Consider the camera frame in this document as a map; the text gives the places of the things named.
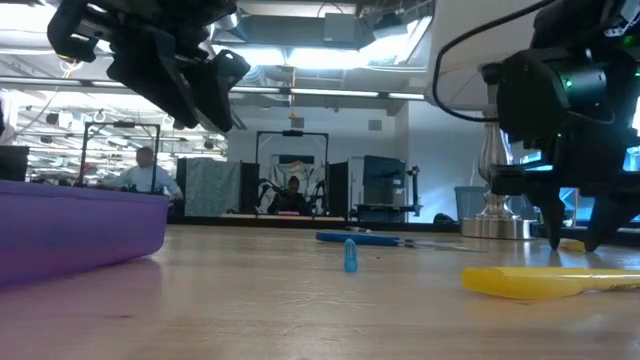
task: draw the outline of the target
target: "man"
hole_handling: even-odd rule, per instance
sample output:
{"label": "man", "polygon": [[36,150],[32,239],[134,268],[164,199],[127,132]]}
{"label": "man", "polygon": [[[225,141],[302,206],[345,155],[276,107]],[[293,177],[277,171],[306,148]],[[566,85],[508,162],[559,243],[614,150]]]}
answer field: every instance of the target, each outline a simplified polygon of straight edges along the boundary
{"label": "man", "polygon": [[[136,162],[138,166],[123,172],[110,186],[135,186],[139,192],[151,192],[151,181],[153,179],[153,150],[150,147],[143,147],[136,152]],[[167,189],[174,200],[184,200],[182,190],[178,187],[171,175],[161,167],[156,167],[156,189]]]}
{"label": "man", "polygon": [[300,180],[296,176],[289,178],[287,190],[282,194],[276,194],[273,202],[267,209],[269,214],[276,214],[279,211],[297,212],[303,216],[311,216],[311,208],[304,199],[304,196],[298,192],[300,189]]}

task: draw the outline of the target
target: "purple tray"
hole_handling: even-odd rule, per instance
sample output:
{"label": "purple tray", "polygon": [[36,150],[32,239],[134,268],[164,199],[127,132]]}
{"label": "purple tray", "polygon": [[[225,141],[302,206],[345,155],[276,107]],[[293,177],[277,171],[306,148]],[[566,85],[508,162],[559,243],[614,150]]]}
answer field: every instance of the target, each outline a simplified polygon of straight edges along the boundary
{"label": "purple tray", "polygon": [[0,181],[0,286],[158,251],[163,196]]}

